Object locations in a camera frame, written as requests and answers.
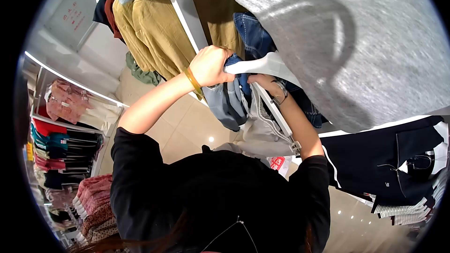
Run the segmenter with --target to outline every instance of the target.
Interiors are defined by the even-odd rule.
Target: zipper
[[[400,187],[400,191],[403,194],[403,196],[406,198],[405,193],[403,192],[403,189],[401,188],[401,183],[400,183],[400,176],[398,175],[398,165],[400,163],[400,154],[399,154],[399,148],[398,148],[398,134],[395,134],[395,138],[396,138],[396,143],[397,143],[397,167],[391,165],[391,164],[380,164],[377,165],[377,167],[380,166],[391,166],[391,171],[395,171],[397,173],[397,181],[398,181],[398,185]]]

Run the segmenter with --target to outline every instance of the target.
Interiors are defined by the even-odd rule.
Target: floor
[[[153,88],[153,85],[135,79],[130,70],[125,68],[116,96],[123,103],[132,105]],[[200,153],[202,145],[212,149],[238,137],[238,133],[224,128],[207,106],[189,95],[172,105],[146,134],[159,143],[162,158],[168,164]],[[107,146],[100,174],[113,171],[110,155],[113,139],[114,135]],[[291,163],[288,175],[295,172],[297,167]],[[329,187],[329,193],[331,226],[324,252],[408,252],[413,246],[414,243],[405,237],[408,227],[392,226],[389,218],[378,219],[376,214],[370,213],[369,206],[334,187]],[[296,215],[296,209],[293,207],[278,215],[288,219],[290,215]]]

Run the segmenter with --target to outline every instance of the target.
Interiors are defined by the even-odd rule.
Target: bracelet
[[[200,95],[203,96],[203,92],[200,89],[200,85],[197,82],[197,80],[195,79],[194,75],[192,74],[192,71],[190,68],[187,68],[186,70],[183,71],[184,74],[186,75],[186,77],[189,79],[189,81],[191,82],[192,86],[194,86],[195,92]]]

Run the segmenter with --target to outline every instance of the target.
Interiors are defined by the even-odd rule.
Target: necklace
[[[239,216],[238,216],[238,219],[236,220],[236,222],[234,222],[231,226],[229,226],[228,228],[226,228],[223,232],[221,232],[218,236],[216,236],[213,240],[211,240],[211,242],[208,243],[208,245],[206,245],[206,247],[205,247],[201,252],[204,252],[204,251],[206,250],[206,248],[208,248],[208,246],[211,245],[211,243],[214,242],[214,240],[216,240],[219,236],[221,236],[224,232],[226,232],[227,230],[229,230],[231,227],[233,227],[233,226],[236,225],[236,224],[242,224],[242,225],[244,226],[245,230],[246,230],[247,233],[248,233],[248,236],[250,236],[250,239],[251,239],[251,242],[253,243],[253,246],[255,247],[256,253],[258,253],[258,250],[256,249],[255,242],[254,242],[253,239],[251,238],[251,235],[250,235],[250,233],[248,232],[247,227],[244,225],[244,222],[239,220]]]

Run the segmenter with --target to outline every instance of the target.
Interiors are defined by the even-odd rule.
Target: blue jeans
[[[233,19],[234,25],[245,45],[246,60],[261,59],[267,53],[276,50],[272,37],[270,37],[269,33],[262,27],[253,14],[250,12],[234,13]],[[321,128],[322,116],[311,103],[303,89],[284,79],[277,79],[284,84],[286,90],[292,95],[311,124],[316,128]]]
[[[233,65],[242,61],[236,53],[227,59],[224,66]],[[247,75],[237,76],[233,81],[202,87],[205,100],[213,115],[230,130],[239,131],[239,126],[247,121],[247,111],[242,104],[242,95],[239,83],[244,80],[248,89]]]

